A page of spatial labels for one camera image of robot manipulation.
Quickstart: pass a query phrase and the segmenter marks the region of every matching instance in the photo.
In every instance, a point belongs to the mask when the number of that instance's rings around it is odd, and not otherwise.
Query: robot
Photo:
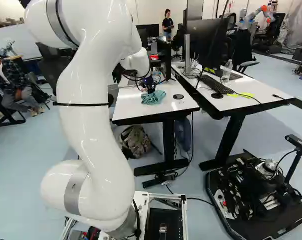
[[[12,52],[15,56],[17,56],[18,54],[13,49],[13,44],[14,43],[15,43],[14,40],[8,41],[6,47],[3,47],[3,48],[0,49],[0,57],[2,57],[2,58],[8,57],[9,52]]]
[[[134,177],[109,124],[107,83],[118,62],[140,77],[151,74],[125,1],[32,0],[25,21],[39,42],[78,48],[59,77],[56,105],[65,135],[82,160],[52,167],[41,195],[72,219],[116,239],[129,236],[136,229]]]
[[[260,12],[263,12],[264,16],[266,17],[266,22],[269,24],[271,22],[275,21],[275,18],[273,17],[273,14],[270,13],[267,10],[267,6],[263,5],[259,7],[256,11],[251,12],[249,15],[246,15],[247,9],[242,9],[240,11],[240,23],[241,25],[239,26],[239,29],[245,30],[249,29],[250,27],[250,21],[254,19]]]

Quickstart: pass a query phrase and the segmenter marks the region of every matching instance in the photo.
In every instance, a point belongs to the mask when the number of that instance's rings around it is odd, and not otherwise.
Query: jeans
[[[26,86],[21,93],[21,97],[23,100],[25,100],[31,108],[33,108],[34,110],[38,110],[40,109],[40,105],[39,103],[35,100],[35,98],[32,96],[32,88],[29,86]],[[15,102],[15,96],[14,95],[10,95],[5,93],[4,90],[4,95],[3,95],[3,100],[2,100],[2,105],[5,108],[8,109],[12,109],[15,111],[20,111],[20,112],[27,112],[29,107],[24,106],[22,104],[18,104]]]
[[[168,32],[165,31],[164,36],[166,36],[167,40],[171,40],[172,33],[171,32],[168,33]]]

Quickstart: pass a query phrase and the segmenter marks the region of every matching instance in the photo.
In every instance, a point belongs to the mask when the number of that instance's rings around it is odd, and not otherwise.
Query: teal cloth
[[[151,94],[147,94],[147,93],[142,94],[141,95],[142,104],[146,104],[146,105],[160,104],[165,96],[166,96],[166,92],[162,90],[156,90]]]

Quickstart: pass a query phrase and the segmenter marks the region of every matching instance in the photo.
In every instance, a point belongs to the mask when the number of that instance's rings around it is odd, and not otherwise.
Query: woman standing
[[[173,20],[170,18],[171,16],[171,10],[166,9],[165,10],[165,19],[162,23],[162,28],[164,31],[164,36],[166,36],[166,40],[170,41],[172,36],[172,28],[174,28]]]

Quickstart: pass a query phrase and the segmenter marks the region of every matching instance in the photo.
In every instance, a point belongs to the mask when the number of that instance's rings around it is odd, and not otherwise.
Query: plaid shirt
[[[24,72],[15,62],[11,60],[2,60],[2,64],[3,74],[10,83],[8,84],[0,76],[0,86],[7,94],[15,94],[16,89],[23,89],[24,87],[30,85]]]

